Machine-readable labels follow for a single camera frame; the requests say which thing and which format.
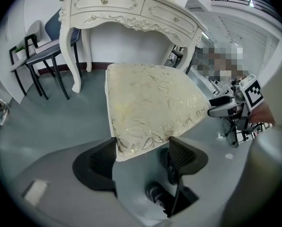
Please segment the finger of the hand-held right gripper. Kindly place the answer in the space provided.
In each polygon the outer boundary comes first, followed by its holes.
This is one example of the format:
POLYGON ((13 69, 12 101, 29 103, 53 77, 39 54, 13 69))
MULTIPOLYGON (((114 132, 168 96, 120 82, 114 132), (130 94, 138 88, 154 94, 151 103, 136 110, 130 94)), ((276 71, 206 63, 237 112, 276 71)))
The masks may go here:
POLYGON ((233 116, 236 111, 237 105, 235 103, 230 103, 209 109, 208 115, 210 117, 229 117, 233 116))
POLYGON ((218 107, 218 106, 222 106, 222 105, 230 103, 231 100, 232 100, 232 97, 230 96, 220 96, 220 97, 210 99, 209 103, 212 107, 218 107))

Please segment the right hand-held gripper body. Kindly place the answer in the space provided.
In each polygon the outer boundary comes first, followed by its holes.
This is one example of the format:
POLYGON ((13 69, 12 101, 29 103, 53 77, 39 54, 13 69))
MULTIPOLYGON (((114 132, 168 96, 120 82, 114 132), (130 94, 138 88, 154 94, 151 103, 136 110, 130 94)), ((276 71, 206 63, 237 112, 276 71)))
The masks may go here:
POLYGON ((254 74, 249 74, 233 86, 233 97, 237 103, 234 121, 237 130, 247 135, 258 127, 258 123, 250 123, 250 115, 264 101, 260 90, 261 85, 254 74))

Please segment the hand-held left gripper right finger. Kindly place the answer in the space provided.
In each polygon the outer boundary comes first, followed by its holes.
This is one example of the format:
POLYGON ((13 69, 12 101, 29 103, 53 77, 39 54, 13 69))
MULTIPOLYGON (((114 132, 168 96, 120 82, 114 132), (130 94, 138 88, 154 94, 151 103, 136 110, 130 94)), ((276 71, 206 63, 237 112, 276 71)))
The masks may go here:
POLYGON ((170 137, 170 157, 179 174, 172 227, 219 227, 244 169, 249 144, 237 148, 170 137))

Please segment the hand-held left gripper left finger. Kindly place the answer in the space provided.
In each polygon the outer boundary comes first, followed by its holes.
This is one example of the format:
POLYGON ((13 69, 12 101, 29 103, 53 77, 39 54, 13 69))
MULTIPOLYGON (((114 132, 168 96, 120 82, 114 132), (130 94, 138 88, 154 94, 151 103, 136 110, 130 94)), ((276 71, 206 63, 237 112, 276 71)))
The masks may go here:
POLYGON ((20 209, 42 227, 152 227, 118 200, 115 138, 49 153, 9 183, 20 209))

